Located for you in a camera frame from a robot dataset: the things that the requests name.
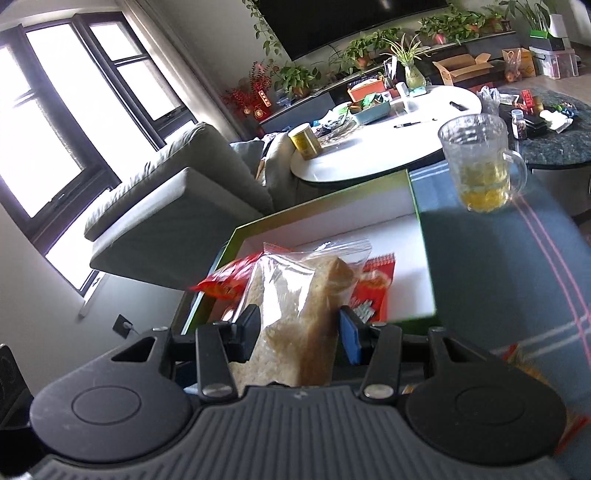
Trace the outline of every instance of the blue object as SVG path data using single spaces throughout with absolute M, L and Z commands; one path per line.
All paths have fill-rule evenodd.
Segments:
M 390 114 L 390 102 L 380 103 L 354 114 L 353 118 L 359 125 L 367 125 Z
M 361 343 L 359 341 L 359 333 L 349 316 L 342 310 L 339 312 L 340 322 L 340 341 L 347 353 L 347 358 L 351 365 L 359 365 L 361 363 Z

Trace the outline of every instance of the glass vase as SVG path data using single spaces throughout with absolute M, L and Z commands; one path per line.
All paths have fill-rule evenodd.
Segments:
M 409 90 L 427 86 L 425 77 L 418 71 L 418 68 L 413 61 L 404 66 L 404 74 L 406 76 L 406 84 Z

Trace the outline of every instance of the plastic bag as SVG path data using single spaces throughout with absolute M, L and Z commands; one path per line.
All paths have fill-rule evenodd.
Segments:
M 291 387 L 330 382 L 338 311 L 347 305 L 371 244 L 367 239 L 323 244 L 313 252 L 266 254 L 255 265 L 236 317 L 261 309 L 261 333 L 251 358 L 231 363 L 239 392 L 246 385 Z
M 482 104 L 482 113 L 499 116 L 499 105 L 501 104 L 501 94 L 499 93 L 499 90 L 484 86 L 476 95 L 478 95 Z
M 521 80 L 521 49 L 511 50 L 505 62 L 505 80 L 509 83 Z
M 268 244 L 267 250 L 269 251 L 269 249 L 272 249 L 274 253 L 289 251 L 277 245 Z M 264 254 L 265 252 L 262 251 L 244 258 L 238 258 L 218 268 L 214 273 L 208 275 L 205 280 L 194 287 L 190 287 L 189 290 L 202 291 L 205 295 L 216 299 L 238 301 L 242 297 L 244 289 L 246 289 L 252 269 L 257 260 Z

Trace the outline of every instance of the black pen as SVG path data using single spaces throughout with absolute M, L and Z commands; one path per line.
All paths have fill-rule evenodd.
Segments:
M 427 122 L 436 122 L 436 121 L 437 121 L 436 118 L 431 118 L 431 120 L 428 120 Z M 410 127 L 412 125 L 426 124 L 427 122 L 409 122 L 407 124 L 394 125 L 394 128 Z

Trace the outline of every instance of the glass mug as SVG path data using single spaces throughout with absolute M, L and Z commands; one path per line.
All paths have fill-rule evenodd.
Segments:
M 439 140 L 462 203 L 474 212 L 502 207 L 525 187 L 527 166 L 509 150 L 504 120 L 495 115 L 464 115 L 439 129 Z M 514 179 L 512 170 L 517 171 Z

